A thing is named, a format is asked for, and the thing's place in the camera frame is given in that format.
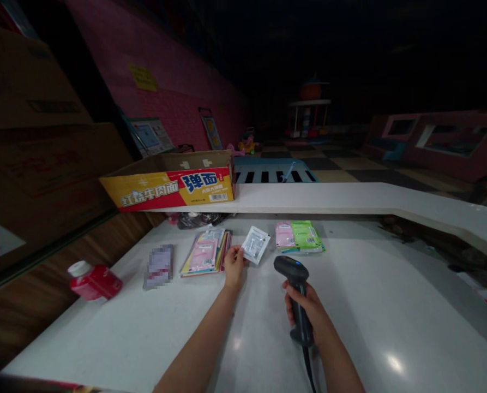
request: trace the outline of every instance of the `glass panel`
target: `glass panel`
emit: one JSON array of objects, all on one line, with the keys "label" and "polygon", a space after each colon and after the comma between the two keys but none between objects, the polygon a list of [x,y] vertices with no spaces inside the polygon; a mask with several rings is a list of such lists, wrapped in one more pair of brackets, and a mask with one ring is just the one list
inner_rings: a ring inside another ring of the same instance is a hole
[{"label": "glass panel", "polygon": [[394,120],[390,127],[388,135],[407,135],[410,134],[416,124],[415,119],[411,120]]},{"label": "glass panel", "polygon": [[417,146],[469,157],[486,135],[487,127],[430,125],[425,129]]}]

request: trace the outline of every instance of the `yellow sign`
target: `yellow sign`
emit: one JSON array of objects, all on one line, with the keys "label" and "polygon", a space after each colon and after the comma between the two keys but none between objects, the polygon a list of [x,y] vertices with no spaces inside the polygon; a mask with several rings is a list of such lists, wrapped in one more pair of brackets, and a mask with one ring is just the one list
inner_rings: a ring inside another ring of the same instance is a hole
[{"label": "yellow sign", "polygon": [[154,79],[151,72],[147,68],[139,67],[137,65],[129,63],[129,69],[138,88],[153,92],[158,91],[158,84],[156,83],[156,79]]},{"label": "yellow sign", "polygon": [[210,132],[214,131],[214,124],[212,123],[212,120],[210,120],[210,119],[209,119],[209,120],[206,120],[205,122],[206,122],[206,124],[207,124],[207,129],[208,129]]}]

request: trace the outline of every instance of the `barcode scanner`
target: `barcode scanner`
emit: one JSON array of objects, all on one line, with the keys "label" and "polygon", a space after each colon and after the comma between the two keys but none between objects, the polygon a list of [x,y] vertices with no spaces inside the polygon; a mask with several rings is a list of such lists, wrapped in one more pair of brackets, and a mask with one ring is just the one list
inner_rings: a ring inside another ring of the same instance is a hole
[{"label": "barcode scanner", "polygon": [[[276,271],[287,277],[288,284],[295,290],[301,293],[302,296],[307,296],[307,278],[309,278],[309,271],[296,259],[280,255],[274,259],[274,268]],[[291,330],[291,338],[303,347],[303,358],[305,359],[305,366],[307,368],[307,375],[309,376],[310,386],[312,391],[316,393],[314,381],[312,380],[312,369],[310,367],[309,347],[314,344],[312,337],[312,325],[307,318],[307,314],[302,306],[292,300],[292,313],[294,314],[294,328]]]}]

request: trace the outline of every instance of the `red plastic bottle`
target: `red plastic bottle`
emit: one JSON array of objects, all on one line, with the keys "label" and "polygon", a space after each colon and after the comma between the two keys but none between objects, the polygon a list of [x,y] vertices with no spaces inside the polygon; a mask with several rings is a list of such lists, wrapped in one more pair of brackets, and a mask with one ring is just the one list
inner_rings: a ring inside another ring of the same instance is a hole
[{"label": "red plastic bottle", "polygon": [[87,301],[104,303],[116,296],[123,285],[105,265],[93,266],[79,261],[67,271],[74,277],[70,289]]}]

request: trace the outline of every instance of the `white countertop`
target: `white countertop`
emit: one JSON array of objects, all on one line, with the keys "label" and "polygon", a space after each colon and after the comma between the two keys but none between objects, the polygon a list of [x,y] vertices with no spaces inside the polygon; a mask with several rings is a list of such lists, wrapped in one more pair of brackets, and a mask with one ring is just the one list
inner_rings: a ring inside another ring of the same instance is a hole
[{"label": "white countertop", "polygon": [[[272,234],[283,218],[239,215],[224,227],[238,244],[251,225]],[[364,217],[305,218],[328,252],[299,260],[366,391],[487,392],[487,305],[437,254],[421,242],[402,245]],[[219,274],[142,290],[152,248],[174,244],[177,277],[193,239],[194,231],[167,222],[151,230],[114,266],[125,281],[116,298],[102,306],[78,300],[2,373],[151,392],[223,286]],[[310,390],[288,334],[278,254],[271,242],[260,265],[246,269],[212,391]],[[313,369],[323,384],[319,361]]]},{"label": "white countertop", "polygon": [[487,254],[487,207],[386,183],[236,184],[236,200],[150,211],[389,215],[465,240]]}]

